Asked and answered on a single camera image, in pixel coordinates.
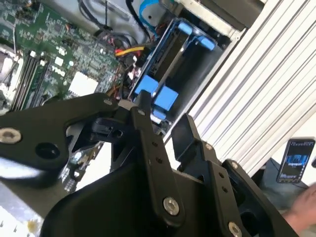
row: metal panel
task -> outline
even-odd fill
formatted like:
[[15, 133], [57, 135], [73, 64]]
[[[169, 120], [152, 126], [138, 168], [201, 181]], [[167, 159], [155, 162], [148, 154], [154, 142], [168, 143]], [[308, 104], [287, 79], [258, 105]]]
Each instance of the metal panel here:
[[[218, 158], [253, 175], [316, 112], [316, 1], [269, 0], [190, 110]], [[166, 144], [173, 161], [172, 142]]]

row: blue cable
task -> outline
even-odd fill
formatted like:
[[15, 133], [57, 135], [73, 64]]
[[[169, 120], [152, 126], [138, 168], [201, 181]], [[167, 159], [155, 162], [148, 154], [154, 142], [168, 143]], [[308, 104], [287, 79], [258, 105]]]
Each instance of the blue cable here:
[[155, 30], [155, 27], [152, 26], [151, 24], [149, 24], [149, 22], [145, 20], [142, 13], [147, 6], [153, 5], [153, 4], [158, 4], [158, 3], [159, 3], [159, 0], [144, 0], [142, 2], [142, 4], [140, 4], [140, 6], [139, 6], [139, 19], [140, 19], [140, 21], [142, 23], [144, 23], [146, 26], [148, 26], [149, 30], [154, 33], [155, 37], [158, 37], [156, 30]]

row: screw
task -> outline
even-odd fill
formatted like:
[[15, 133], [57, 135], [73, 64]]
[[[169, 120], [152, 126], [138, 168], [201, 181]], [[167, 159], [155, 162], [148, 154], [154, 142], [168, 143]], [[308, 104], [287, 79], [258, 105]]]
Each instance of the screw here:
[[172, 197], [166, 197], [163, 200], [163, 208], [171, 215], [176, 216], [179, 214], [180, 207], [175, 199]]
[[105, 99], [103, 102], [106, 103], [107, 105], [112, 105], [113, 104], [112, 101], [108, 100], [108, 99]]
[[138, 110], [138, 113], [140, 114], [140, 115], [145, 115], [145, 112], [144, 111], [142, 111], [142, 110]]
[[15, 144], [21, 141], [22, 135], [20, 131], [12, 128], [6, 127], [0, 129], [0, 143], [5, 144]]
[[232, 162], [232, 166], [233, 166], [234, 169], [238, 168], [238, 164], [236, 162]]
[[234, 222], [228, 223], [228, 228], [234, 237], [242, 237], [241, 230]]
[[205, 146], [206, 146], [206, 148], [207, 148], [208, 150], [212, 150], [212, 149], [213, 149], [213, 147], [212, 147], [210, 144], [208, 144], [208, 143], [207, 143]]

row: yellow cable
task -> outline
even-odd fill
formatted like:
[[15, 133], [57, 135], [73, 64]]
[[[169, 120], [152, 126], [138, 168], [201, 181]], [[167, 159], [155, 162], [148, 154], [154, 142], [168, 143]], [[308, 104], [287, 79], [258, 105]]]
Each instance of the yellow cable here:
[[134, 47], [134, 48], [129, 48], [127, 50], [124, 50], [122, 52], [116, 53], [115, 56], [122, 56], [124, 54], [130, 53], [130, 52], [135, 52], [135, 51], [141, 51], [144, 50], [145, 47]]

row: hand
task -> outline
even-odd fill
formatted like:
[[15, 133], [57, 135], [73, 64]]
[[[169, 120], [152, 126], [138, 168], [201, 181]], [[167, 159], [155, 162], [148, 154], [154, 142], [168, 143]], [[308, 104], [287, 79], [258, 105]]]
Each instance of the hand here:
[[283, 217], [296, 233], [316, 224], [316, 184], [301, 193]]

